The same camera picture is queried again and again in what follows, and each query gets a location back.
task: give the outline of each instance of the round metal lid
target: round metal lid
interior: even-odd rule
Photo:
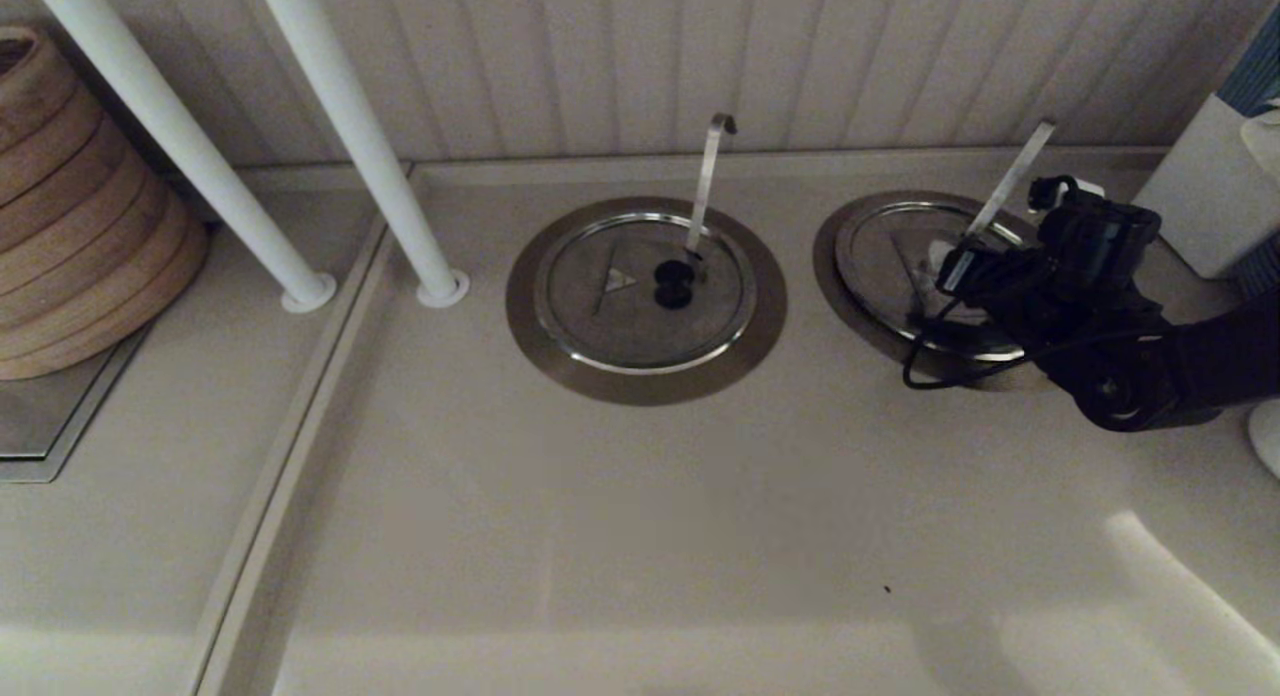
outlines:
[[[576,391],[628,404],[709,394],[759,363],[786,313],[782,273],[754,234],[714,210],[700,258],[687,257],[690,209],[604,201],[535,237],[507,287],[525,354]],[[659,267],[671,264],[687,276],[678,303],[658,298]]]
[[[951,301],[934,289],[933,276],[946,251],[960,241],[980,209],[979,201],[936,191],[888,191],[846,203],[827,219],[814,241],[814,275],[823,296],[877,349],[893,360],[905,358],[910,340],[919,335],[911,316],[937,313]],[[1034,228],[1004,210],[982,239],[992,249],[1037,244]],[[980,324],[986,313],[961,307],[948,319]],[[959,376],[983,362],[1014,360],[1023,353],[996,330],[982,342],[925,345],[919,367],[934,377]],[[983,384],[995,389],[1021,386],[1016,374],[1002,374]]]

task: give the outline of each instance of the black cable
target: black cable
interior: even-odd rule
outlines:
[[[960,299],[951,299],[950,304],[946,304],[938,312],[938,316],[933,317],[933,321],[941,321],[946,319],[951,310],[955,310],[960,304]],[[905,362],[902,362],[902,383],[908,389],[915,391],[940,391],[942,389],[955,389],[955,386],[965,386],[969,383],[983,380],[983,377],[996,376],[996,374],[1004,374],[1010,371],[1010,368],[1018,368],[1020,365],[1033,362],[1033,360],[1051,357],[1052,354],[1062,353],[1062,351],[1073,351],[1084,348],[1084,345],[1101,344],[1101,342],[1116,342],[1120,339],[1142,339],[1143,336],[1164,336],[1166,333],[1172,330],[1171,326],[1161,328],[1160,330],[1152,330],[1152,328],[1133,328],[1129,331],[1111,331],[1111,333],[1096,333],[1093,336],[1083,336],[1083,339],[1075,339],[1073,342],[1061,342],[1061,344],[1047,345],[1041,351],[1033,351],[1029,354],[1020,354],[1015,360],[1001,365],[993,365],[993,367],[980,368],[980,371],[974,371],[964,374],[964,376],[956,377],[943,377],[941,381],[913,381],[911,371],[915,365],[915,358],[919,357],[920,351],[924,348],[924,339],[928,333],[928,328],[923,328],[918,336],[911,342],[911,351],[908,354]]]

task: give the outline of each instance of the stacked wooden bowl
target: stacked wooden bowl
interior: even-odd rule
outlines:
[[[110,348],[195,278],[205,228],[46,35],[0,27],[0,381]]]

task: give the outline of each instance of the white wall paneling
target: white wall paneling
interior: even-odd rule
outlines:
[[[111,0],[238,166],[344,160],[261,0]],[[325,0],[406,159],[1170,145],[1276,0]],[[44,20],[0,0],[0,20]]]

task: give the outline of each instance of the white countertop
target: white countertop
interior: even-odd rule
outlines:
[[[347,274],[364,191],[260,194],[314,266]],[[279,296],[220,230],[56,481],[0,486],[0,692],[191,690],[214,583],[330,316]]]

